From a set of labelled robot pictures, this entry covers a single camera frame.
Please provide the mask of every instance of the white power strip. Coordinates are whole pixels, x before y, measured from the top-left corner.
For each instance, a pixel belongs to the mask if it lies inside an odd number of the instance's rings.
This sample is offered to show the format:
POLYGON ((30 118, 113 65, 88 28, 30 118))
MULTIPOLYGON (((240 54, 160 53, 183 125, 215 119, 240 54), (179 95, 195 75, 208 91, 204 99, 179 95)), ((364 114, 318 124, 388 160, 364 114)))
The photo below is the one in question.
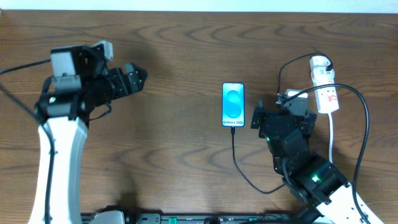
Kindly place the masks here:
MULTIPOLYGON (((314 86, 334 83, 335 71, 327 71, 330 61, 324 56, 314 56, 310 60, 311 79, 314 86)), ((335 87, 315 90, 318 112, 322 114, 332 113, 338 110, 337 92, 335 87)))

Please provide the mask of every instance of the smartphone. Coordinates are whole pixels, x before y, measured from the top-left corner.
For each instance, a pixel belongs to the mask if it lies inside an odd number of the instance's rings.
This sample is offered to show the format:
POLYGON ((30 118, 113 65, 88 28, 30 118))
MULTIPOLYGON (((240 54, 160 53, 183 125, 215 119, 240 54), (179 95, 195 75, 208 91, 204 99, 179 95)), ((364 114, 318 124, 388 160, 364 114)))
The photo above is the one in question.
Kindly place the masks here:
POLYGON ((223 126, 244 126, 244 85, 223 83, 223 126))

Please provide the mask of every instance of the phone screen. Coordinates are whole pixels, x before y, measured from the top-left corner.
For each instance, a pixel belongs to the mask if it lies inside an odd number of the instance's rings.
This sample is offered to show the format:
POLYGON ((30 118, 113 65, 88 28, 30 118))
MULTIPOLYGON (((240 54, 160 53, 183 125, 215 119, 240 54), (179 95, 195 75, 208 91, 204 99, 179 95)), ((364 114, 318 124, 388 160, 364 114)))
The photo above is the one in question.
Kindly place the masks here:
POLYGON ((223 126, 244 126, 243 83, 223 83, 223 126))

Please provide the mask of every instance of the wood grain surface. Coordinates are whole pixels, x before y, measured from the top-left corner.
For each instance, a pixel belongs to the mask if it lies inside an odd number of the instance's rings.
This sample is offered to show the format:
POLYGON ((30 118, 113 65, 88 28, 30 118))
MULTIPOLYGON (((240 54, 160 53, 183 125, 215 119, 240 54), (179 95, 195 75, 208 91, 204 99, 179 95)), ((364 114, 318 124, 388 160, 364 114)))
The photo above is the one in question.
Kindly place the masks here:
MULTIPOLYGON (((120 203, 165 213, 296 212, 286 187, 253 190, 236 171, 231 134, 221 125, 221 84, 243 82, 246 124, 258 100, 275 108, 279 68, 321 50, 337 83, 369 104, 371 132, 358 192, 386 223, 398 223, 398 16, 199 12, 6 11, 0 17, 0 68, 49 58, 64 45, 113 43, 110 67, 146 68, 144 91, 113 102, 90 124, 81 165, 82 212, 120 203)), ((0 82, 29 106, 50 65, 8 73, 0 82)), ((284 70, 282 91, 312 86, 307 59, 284 70)), ((360 101, 338 90, 335 164, 353 177, 364 131, 360 101)), ((311 109, 316 109, 311 96, 311 109)), ((94 115, 105 108, 98 108, 94 115)), ((0 223, 26 223, 39 166, 37 125, 0 94, 0 223)), ((318 116, 310 148, 327 156, 328 118, 318 116)), ((281 183, 257 130, 236 131, 238 164, 253 183, 281 183)))

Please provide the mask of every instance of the white cable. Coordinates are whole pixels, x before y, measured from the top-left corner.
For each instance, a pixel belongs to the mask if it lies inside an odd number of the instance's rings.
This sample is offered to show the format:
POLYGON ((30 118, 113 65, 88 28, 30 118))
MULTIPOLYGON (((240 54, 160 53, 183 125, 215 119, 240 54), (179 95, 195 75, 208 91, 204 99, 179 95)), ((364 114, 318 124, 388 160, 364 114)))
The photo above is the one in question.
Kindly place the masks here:
POLYGON ((333 152, 333 119, 331 117, 331 112, 329 115, 329 128, 330 128, 330 139, 329 139, 329 161, 333 163, 332 152, 333 152))

